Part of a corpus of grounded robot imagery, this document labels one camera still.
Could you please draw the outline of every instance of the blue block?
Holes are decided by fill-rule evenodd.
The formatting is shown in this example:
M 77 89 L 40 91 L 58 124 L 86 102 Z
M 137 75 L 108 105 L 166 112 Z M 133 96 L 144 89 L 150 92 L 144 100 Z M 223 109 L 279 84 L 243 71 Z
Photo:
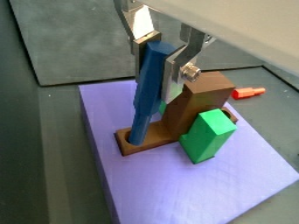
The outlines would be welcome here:
M 140 81 L 134 91 L 134 120 L 128 138 L 128 142 L 133 145 L 142 143 L 152 114 L 158 110 L 164 59 L 173 51 L 173 46 L 161 41 L 146 43 Z

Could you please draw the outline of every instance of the wooden block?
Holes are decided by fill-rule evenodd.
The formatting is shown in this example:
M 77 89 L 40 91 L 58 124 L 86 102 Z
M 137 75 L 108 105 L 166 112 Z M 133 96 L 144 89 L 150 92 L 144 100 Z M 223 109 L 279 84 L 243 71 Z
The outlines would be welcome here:
M 181 94 L 166 105 L 162 124 L 172 139 L 178 140 L 192 126 L 196 115 L 220 109 L 235 88 L 220 72 L 201 73 L 194 82 L 185 82 Z
M 239 121 L 239 119 L 235 117 L 235 115 L 231 113 L 231 111 L 228 110 L 228 108 L 221 107 L 220 108 L 221 112 L 224 113 L 224 115 L 227 116 L 227 118 L 236 124 L 236 122 Z
M 164 144 L 173 143 L 170 134 L 164 127 L 161 121 L 152 122 L 148 127 L 148 131 L 144 137 L 144 143 L 141 145 L 132 145 L 128 143 L 128 135 L 130 128 L 118 129 L 116 131 L 116 142 L 122 156 L 137 153 L 138 151 L 149 150 Z

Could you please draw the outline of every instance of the blue rectangular block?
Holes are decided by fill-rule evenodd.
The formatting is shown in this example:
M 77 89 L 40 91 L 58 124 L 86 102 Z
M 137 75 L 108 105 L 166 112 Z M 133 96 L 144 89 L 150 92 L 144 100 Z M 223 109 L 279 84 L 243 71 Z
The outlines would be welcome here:
M 237 130 L 215 158 L 193 165 L 178 143 L 121 157 L 113 133 L 132 124 L 136 84 L 90 84 L 78 90 L 114 223 L 227 223 L 299 179 L 228 104 Z

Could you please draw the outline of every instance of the gray table surface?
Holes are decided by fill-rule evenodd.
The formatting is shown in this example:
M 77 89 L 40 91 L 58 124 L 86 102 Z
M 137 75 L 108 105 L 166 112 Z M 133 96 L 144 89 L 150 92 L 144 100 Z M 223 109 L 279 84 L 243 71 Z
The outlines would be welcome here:
M 77 85 L 38 86 L 6 1 L 0 18 L 0 223 L 109 223 Z M 261 67 L 223 73 L 237 87 L 265 87 L 228 101 L 299 171 L 297 92 Z M 299 182 L 232 223 L 297 223 L 297 207 Z
M 10 0 L 32 67 L 42 86 L 134 75 L 126 33 L 112 0 Z M 153 27 L 174 47 L 180 21 L 150 10 Z M 200 68 L 261 65 L 263 61 L 216 41 L 201 53 Z

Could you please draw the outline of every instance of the orange handle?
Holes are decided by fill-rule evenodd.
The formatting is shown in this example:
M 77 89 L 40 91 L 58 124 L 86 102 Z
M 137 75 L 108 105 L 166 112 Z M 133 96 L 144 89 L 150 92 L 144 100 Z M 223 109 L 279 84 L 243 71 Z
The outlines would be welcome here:
M 247 98 L 253 95 L 261 95 L 267 90 L 263 87 L 252 88 L 237 88 L 232 91 L 231 96 L 235 100 Z

